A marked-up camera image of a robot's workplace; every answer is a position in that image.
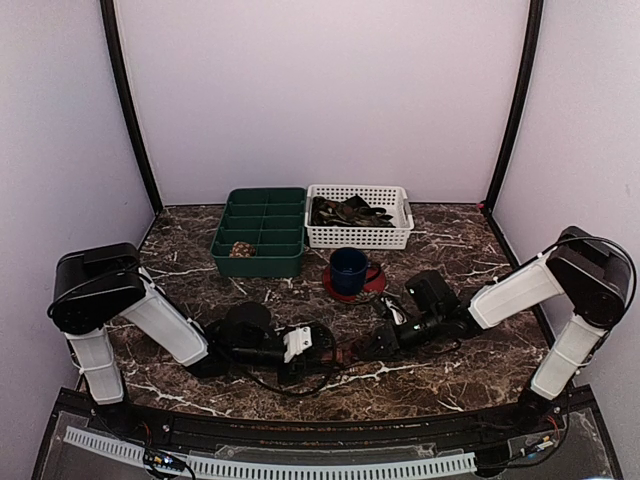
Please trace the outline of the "brown red floral tie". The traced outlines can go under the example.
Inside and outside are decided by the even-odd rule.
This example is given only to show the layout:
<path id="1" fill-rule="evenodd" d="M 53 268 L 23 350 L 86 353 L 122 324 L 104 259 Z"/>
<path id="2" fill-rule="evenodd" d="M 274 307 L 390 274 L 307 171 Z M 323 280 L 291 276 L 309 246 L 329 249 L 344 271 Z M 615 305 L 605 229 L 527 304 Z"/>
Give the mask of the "brown red floral tie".
<path id="1" fill-rule="evenodd" d="M 351 367 L 366 360 L 366 342 L 364 340 L 354 340 L 342 343 L 335 347 L 329 346 L 320 356 L 320 364 L 329 366 L 333 364 L 338 367 Z"/>

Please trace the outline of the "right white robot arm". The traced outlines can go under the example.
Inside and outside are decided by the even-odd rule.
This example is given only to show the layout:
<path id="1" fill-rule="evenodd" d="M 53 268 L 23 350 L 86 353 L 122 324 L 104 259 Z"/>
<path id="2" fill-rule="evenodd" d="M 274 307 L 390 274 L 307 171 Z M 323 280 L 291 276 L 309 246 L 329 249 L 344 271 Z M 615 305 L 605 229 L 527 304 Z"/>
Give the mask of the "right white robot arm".
<path id="1" fill-rule="evenodd" d="M 414 275 L 405 288 L 418 315 L 406 314 L 387 296 L 378 297 L 376 305 L 386 320 L 351 351 L 359 360 L 373 360 L 443 338 L 474 338 L 517 313 L 564 296 L 572 304 L 569 320 L 510 413 L 511 426 L 530 434 L 547 420 L 548 403 L 624 318 L 637 286 L 637 269 L 626 250 L 570 226 L 554 244 L 468 299 L 459 298 L 436 270 Z"/>

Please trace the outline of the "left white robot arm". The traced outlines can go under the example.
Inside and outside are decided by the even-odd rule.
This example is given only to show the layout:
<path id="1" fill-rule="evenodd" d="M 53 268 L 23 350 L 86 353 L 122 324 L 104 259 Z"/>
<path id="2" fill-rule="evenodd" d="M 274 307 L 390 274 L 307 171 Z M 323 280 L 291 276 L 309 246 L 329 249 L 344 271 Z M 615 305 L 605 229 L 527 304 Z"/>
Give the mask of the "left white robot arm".
<path id="1" fill-rule="evenodd" d="M 192 376 L 215 378 L 253 367 L 276 371 L 281 384 L 305 374 L 326 385 L 337 360 L 331 331 L 313 322 L 283 331 L 271 325 L 269 310 L 256 302 L 232 307 L 226 316 L 201 327 L 156 285 L 130 243 L 76 251 L 55 269 L 48 317 L 64 334 L 101 417 L 120 436 L 141 427 L 140 412 L 126 401 L 124 380 L 106 331 L 115 317 L 135 325 Z"/>

